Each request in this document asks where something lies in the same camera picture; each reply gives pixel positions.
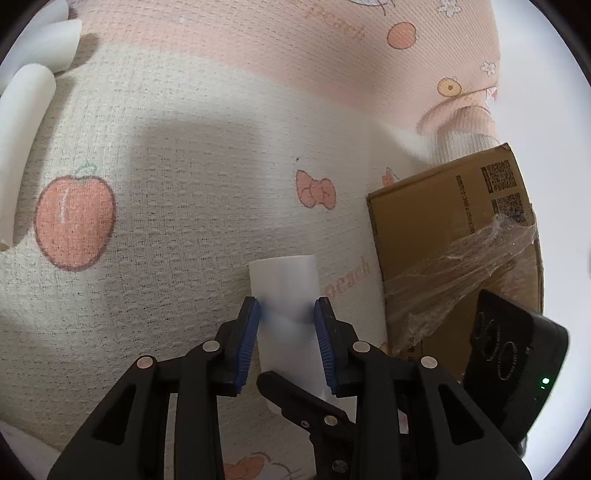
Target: metal screw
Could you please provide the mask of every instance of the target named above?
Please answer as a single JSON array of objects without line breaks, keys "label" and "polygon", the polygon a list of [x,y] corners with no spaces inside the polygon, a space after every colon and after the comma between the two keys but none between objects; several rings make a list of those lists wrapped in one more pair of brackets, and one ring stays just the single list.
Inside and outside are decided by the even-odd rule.
[{"label": "metal screw", "polygon": [[150,356],[143,356],[135,364],[138,368],[150,368],[154,364],[154,360]]},{"label": "metal screw", "polygon": [[435,368],[437,366],[437,360],[432,356],[424,356],[421,358],[421,365],[425,368]]},{"label": "metal screw", "polygon": [[355,342],[353,344],[353,350],[359,353],[367,353],[371,349],[368,342]]},{"label": "metal screw", "polygon": [[349,469],[349,465],[344,460],[335,460],[333,462],[333,470],[337,473],[346,473]]},{"label": "metal screw", "polygon": [[206,352],[217,352],[219,348],[220,344],[216,340],[208,340],[203,344],[203,350]]},{"label": "metal screw", "polygon": [[339,421],[336,419],[336,417],[333,417],[332,415],[327,415],[326,417],[324,417],[324,423],[326,423],[329,427],[335,427],[339,424]]}]

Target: bow illustration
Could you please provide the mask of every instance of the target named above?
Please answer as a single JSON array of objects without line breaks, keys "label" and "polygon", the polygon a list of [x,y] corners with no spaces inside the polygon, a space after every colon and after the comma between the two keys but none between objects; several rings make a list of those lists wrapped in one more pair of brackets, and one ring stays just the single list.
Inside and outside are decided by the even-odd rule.
[{"label": "bow illustration", "polygon": [[304,170],[298,170],[295,177],[295,189],[303,206],[314,208],[315,205],[324,205],[329,210],[335,208],[336,190],[329,179],[315,180]]}]

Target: cardboard box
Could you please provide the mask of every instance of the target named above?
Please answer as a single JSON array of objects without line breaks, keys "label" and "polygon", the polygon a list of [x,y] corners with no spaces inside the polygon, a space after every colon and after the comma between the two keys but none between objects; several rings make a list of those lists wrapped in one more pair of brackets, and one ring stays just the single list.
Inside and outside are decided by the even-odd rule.
[{"label": "cardboard box", "polygon": [[[458,242],[479,239],[478,235],[482,229],[489,228],[496,213],[504,213],[535,233],[535,215],[515,157],[506,144],[378,190],[369,195],[368,203],[386,285],[393,278],[406,278],[402,275],[425,259],[430,261],[445,255]],[[470,357],[469,337],[482,288],[541,312],[543,269],[537,237],[532,244],[531,238],[518,255],[502,257],[501,266],[475,284],[434,333],[416,346],[403,349],[399,356],[433,356],[461,380]],[[428,292],[428,275],[426,279],[424,289]],[[387,316],[399,306],[393,304],[392,298],[387,298],[386,303]],[[388,331],[391,336],[392,325]]]}]

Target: orange fruit print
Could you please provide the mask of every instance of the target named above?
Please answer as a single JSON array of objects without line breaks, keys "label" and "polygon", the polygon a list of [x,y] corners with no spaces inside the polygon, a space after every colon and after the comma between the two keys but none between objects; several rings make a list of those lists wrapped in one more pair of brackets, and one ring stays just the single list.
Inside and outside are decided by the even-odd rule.
[{"label": "orange fruit print", "polygon": [[35,209],[35,239],[57,268],[85,270],[105,251],[115,226],[115,196],[102,178],[53,180]]}]

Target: qr code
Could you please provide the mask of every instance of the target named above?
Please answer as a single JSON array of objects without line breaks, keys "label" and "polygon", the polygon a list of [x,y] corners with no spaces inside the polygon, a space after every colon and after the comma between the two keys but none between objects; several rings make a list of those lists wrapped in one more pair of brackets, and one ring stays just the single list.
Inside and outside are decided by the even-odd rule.
[{"label": "qr code", "polygon": [[509,160],[493,163],[482,168],[489,193],[517,187]]},{"label": "qr code", "polygon": [[492,209],[495,213],[503,213],[517,223],[525,222],[525,210],[521,202],[521,195],[514,193],[492,201]]}]

